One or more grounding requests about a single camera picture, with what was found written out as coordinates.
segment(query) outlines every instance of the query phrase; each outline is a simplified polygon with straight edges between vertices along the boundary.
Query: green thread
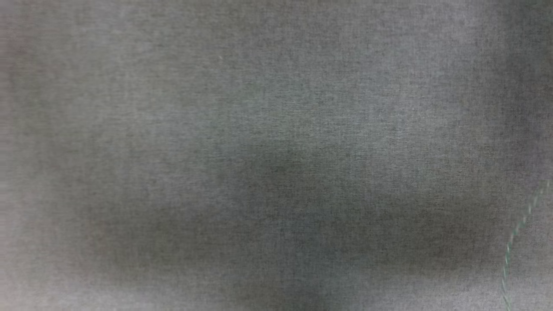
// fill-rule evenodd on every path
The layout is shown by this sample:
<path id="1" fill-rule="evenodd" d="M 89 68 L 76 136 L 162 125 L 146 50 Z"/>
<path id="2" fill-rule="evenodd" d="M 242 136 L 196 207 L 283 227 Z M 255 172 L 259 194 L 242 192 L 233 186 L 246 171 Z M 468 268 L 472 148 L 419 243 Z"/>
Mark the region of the green thread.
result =
<path id="1" fill-rule="evenodd" d="M 528 205 L 528 209 L 523 212 L 522 219 L 517 223 L 517 226 L 509 237 L 509 242 L 507 242 L 507 251 L 505 252 L 505 260 L 503 263 L 503 277 L 501 278 L 501 294 L 503 296 L 503 301 L 505 302 L 505 307 L 507 311 L 511 311 L 512 306 L 509 299 L 509 294 L 507 293 L 507 279 L 509 276 L 509 264 L 511 262 L 511 249 L 513 248 L 513 240 L 514 237 L 519 234 L 519 230 L 526 227 L 526 221 L 532 213 L 532 209 L 538 206 L 538 202 L 540 201 L 541 196 L 549 189 L 549 185 L 550 181 L 547 180 L 545 182 L 545 186 L 542 185 L 538 188 L 538 190 L 534 194 L 532 202 Z"/>

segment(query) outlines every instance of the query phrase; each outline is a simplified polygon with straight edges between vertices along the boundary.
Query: gray textile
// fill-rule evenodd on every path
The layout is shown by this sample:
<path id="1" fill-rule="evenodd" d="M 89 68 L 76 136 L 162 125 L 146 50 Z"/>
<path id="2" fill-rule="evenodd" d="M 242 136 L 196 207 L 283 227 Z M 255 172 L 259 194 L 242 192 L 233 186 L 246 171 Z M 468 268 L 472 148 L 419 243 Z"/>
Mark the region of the gray textile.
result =
<path id="1" fill-rule="evenodd" d="M 2 2 L 3 310 L 502 310 L 551 1 Z M 553 195 L 514 310 L 553 310 Z"/>

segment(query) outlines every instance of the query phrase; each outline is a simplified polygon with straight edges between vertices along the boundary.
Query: gray background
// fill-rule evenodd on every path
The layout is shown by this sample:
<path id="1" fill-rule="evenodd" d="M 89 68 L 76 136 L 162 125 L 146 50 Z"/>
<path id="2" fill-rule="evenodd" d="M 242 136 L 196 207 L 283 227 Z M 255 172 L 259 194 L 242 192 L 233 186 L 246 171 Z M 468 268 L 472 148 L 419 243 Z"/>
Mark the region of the gray background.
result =
<path id="1" fill-rule="evenodd" d="M 551 1 L 3 1 L 5 310 L 501 310 Z M 516 310 L 553 309 L 551 195 Z"/>

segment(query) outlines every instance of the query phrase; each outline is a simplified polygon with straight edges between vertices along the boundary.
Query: gray fabric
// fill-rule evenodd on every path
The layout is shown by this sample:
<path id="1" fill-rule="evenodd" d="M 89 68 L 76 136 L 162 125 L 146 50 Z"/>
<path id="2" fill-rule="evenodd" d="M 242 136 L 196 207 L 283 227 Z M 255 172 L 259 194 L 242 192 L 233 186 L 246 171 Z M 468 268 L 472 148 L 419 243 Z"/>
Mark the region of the gray fabric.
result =
<path id="1" fill-rule="evenodd" d="M 5 310 L 501 310 L 550 1 L 4 1 Z M 516 240 L 552 310 L 553 209 Z"/>

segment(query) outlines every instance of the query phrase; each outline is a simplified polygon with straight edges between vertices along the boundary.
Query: fabric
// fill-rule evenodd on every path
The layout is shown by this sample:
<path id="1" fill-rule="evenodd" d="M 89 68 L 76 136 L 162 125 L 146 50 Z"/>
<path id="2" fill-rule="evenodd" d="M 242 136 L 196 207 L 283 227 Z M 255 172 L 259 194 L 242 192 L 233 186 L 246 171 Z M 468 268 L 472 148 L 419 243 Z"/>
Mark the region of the fabric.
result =
<path id="1" fill-rule="evenodd" d="M 551 1 L 2 2 L 4 310 L 502 310 Z M 512 250 L 553 309 L 553 195 Z"/>

